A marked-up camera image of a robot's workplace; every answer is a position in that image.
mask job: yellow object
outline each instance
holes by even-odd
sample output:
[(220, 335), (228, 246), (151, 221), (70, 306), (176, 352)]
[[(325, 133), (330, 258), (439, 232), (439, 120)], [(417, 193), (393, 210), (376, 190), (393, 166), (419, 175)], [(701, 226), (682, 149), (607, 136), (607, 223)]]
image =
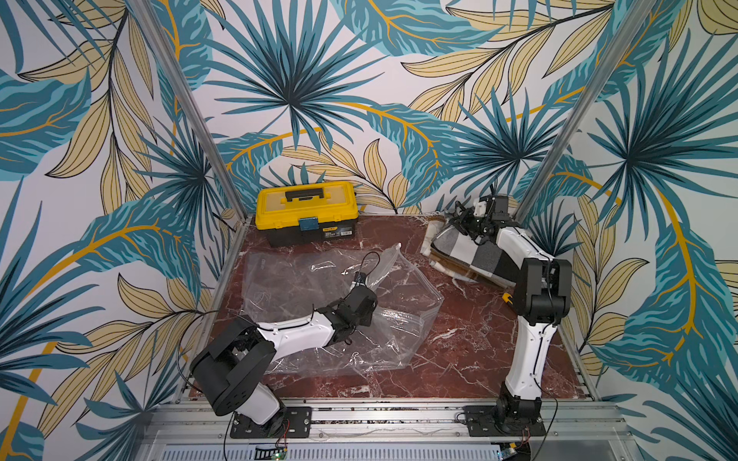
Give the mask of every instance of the yellow object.
[(354, 186), (348, 181), (264, 189), (256, 202), (259, 230), (299, 226), (307, 218), (329, 223), (358, 217)]

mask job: toolbox latch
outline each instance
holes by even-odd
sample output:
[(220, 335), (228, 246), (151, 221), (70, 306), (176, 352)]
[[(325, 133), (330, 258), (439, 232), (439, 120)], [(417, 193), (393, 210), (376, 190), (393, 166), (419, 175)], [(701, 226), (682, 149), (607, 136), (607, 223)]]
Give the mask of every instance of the toolbox latch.
[(302, 218), (298, 221), (300, 223), (300, 230), (315, 230), (320, 227), (318, 218)]

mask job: cable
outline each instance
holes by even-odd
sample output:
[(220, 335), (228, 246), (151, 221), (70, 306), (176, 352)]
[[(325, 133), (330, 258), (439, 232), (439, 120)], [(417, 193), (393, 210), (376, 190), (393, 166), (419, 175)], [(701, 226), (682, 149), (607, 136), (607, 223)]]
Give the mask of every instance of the cable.
[[(209, 314), (209, 313), (215, 313), (215, 312), (218, 312), (218, 310), (213, 310), (213, 311), (207, 311), (207, 312), (203, 312), (203, 313), (202, 313), (202, 315), (201, 315), (200, 317), (203, 317), (203, 316), (206, 316), (206, 315), (207, 315), (207, 314)], [(185, 338), (185, 335), (184, 335), (184, 334), (182, 334), (182, 336), (181, 336), (181, 337), (179, 338), (179, 344), (178, 344), (178, 346), (179, 346), (179, 349), (182, 349), (182, 339), (184, 339), (184, 338)], [(201, 394), (204, 394), (204, 393), (205, 393), (205, 392), (202, 392), (202, 389), (200, 389), (199, 387), (197, 387), (197, 386), (196, 386), (195, 384), (193, 384), (193, 383), (190, 383), (190, 380), (188, 380), (188, 379), (187, 379), (187, 378), (185, 377), (185, 374), (184, 374), (184, 373), (182, 372), (182, 368), (181, 368), (181, 367), (179, 366), (179, 357), (177, 357), (177, 360), (176, 360), (176, 366), (177, 366), (177, 372), (178, 372), (178, 373), (179, 373), (179, 375), (180, 375), (180, 376), (182, 377), (182, 379), (184, 379), (184, 382), (185, 382), (186, 384), (188, 384), (188, 385), (189, 385), (190, 387), (192, 387), (192, 388), (193, 388), (194, 390), (196, 390), (197, 392), (200, 392)]]
[(371, 274), (371, 273), (372, 273), (372, 272), (374, 271), (374, 269), (376, 269), (376, 267), (377, 267), (377, 266), (379, 266), (379, 261), (381, 261), (381, 260), (382, 260), (382, 257), (381, 257), (381, 256), (379, 256), (379, 253), (377, 253), (377, 252), (375, 252), (375, 251), (371, 251), (371, 252), (368, 252), (368, 253), (367, 253), (367, 254), (365, 254), (365, 255), (364, 255), (364, 257), (362, 258), (362, 263), (361, 263), (361, 265), (359, 265), (359, 272), (361, 272), (361, 271), (362, 271), (362, 269), (364, 268), (364, 261), (365, 261), (365, 260), (367, 259), (367, 256), (369, 256), (369, 255), (370, 255), (370, 254), (372, 254), (372, 253), (376, 254), (376, 264), (374, 265), (374, 267), (373, 267), (373, 268), (371, 268), (371, 271), (367, 272), (367, 277), (369, 277), (369, 274)]
[(538, 384), (538, 380), (536, 378), (533, 378), (533, 381), (536, 383), (536, 386), (538, 386), (538, 389), (541, 389), (541, 392), (545, 392), (549, 397), (552, 397), (556, 401), (556, 408), (553, 411), (553, 417), (551, 418), (550, 423), (548, 424), (548, 429), (546, 429), (546, 433), (543, 436), (543, 440), (541, 441), (541, 446), (538, 447), (538, 451), (536, 451), (536, 456), (531, 458), (531, 461), (536, 461), (536, 458), (539, 454), (541, 454), (541, 450), (543, 450), (543, 444), (546, 443), (546, 438), (548, 437), (548, 432), (551, 430), (551, 426), (554, 424), (554, 420), (556, 419), (556, 413), (559, 412), (559, 399), (554, 397), (552, 394), (549, 394), (548, 391), (543, 390), (540, 384)]
[(235, 417), (235, 412), (231, 413), (231, 417), (228, 420), (228, 426), (226, 426), (226, 433), (223, 435), (223, 459), (225, 461), (228, 461), (228, 456), (226, 456), (226, 439), (228, 438), (228, 431), (230, 430), (231, 422), (233, 422), (233, 417)]

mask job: plastic bag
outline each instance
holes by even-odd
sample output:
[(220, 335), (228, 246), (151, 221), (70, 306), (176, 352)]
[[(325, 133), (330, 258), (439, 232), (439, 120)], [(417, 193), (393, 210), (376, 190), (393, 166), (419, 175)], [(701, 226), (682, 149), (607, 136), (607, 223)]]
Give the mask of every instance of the plastic bag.
[[(244, 275), (242, 314), (256, 322), (309, 315), (344, 297), (365, 250), (311, 254), (251, 253)], [(425, 340), (444, 298), (400, 252), (399, 244), (366, 257), (363, 272), (378, 299), (370, 327), (359, 326), (350, 344), (302, 350), (273, 362), (267, 372), (303, 376), (396, 370), (406, 367)]]

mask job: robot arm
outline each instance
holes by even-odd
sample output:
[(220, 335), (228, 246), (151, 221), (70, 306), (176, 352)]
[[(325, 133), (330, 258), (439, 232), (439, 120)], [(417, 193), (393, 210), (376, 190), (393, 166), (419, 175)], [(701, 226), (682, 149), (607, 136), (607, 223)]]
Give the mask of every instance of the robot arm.
[(218, 416), (237, 412), (276, 435), (284, 405), (260, 381), (270, 363), (304, 349), (347, 341), (359, 325), (370, 326), (376, 294), (357, 273), (346, 297), (309, 316), (278, 323), (239, 316), (193, 360), (190, 370)]
[(478, 408), (468, 420), (491, 420), (501, 434), (519, 433), (527, 426), (537, 432), (541, 408), (541, 376), (551, 339), (570, 307), (571, 264), (543, 251), (508, 214), (508, 198), (494, 193), (464, 209), (451, 224), (477, 245), (496, 245), (517, 267), (507, 274), (516, 280), (512, 295), (504, 300), (518, 315), (518, 334), (510, 372), (502, 383), (492, 412)]

